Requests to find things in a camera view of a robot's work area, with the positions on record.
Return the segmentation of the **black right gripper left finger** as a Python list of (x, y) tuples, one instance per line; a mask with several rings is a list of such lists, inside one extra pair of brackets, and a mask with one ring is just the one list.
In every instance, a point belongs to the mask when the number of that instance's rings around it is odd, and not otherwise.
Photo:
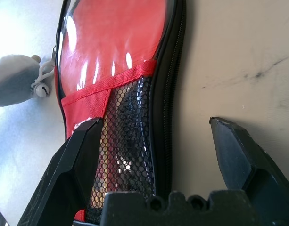
[(102, 118), (83, 122), (52, 157), (20, 226), (70, 226), (86, 208), (98, 167)]

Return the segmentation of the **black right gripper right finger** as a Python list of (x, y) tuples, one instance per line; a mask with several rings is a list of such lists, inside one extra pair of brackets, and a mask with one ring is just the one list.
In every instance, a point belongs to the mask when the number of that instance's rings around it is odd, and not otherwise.
[(217, 161), (230, 190), (243, 190), (264, 226), (289, 226), (289, 181), (248, 131), (220, 118), (209, 120)]

